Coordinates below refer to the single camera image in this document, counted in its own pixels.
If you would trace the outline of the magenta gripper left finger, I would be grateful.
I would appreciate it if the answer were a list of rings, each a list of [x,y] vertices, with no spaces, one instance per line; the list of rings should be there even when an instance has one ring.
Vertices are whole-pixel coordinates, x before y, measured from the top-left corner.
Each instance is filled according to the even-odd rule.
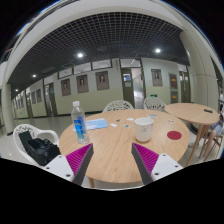
[[[67,156],[56,156],[44,170],[81,186],[93,154],[93,144],[90,143]]]

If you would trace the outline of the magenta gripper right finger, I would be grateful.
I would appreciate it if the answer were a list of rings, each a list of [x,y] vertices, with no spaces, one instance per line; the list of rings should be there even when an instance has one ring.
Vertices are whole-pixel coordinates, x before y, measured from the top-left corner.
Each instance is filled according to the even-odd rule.
[[[168,154],[157,154],[137,143],[132,144],[131,153],[144,185],[148,185],[182,169],[182,166]]]

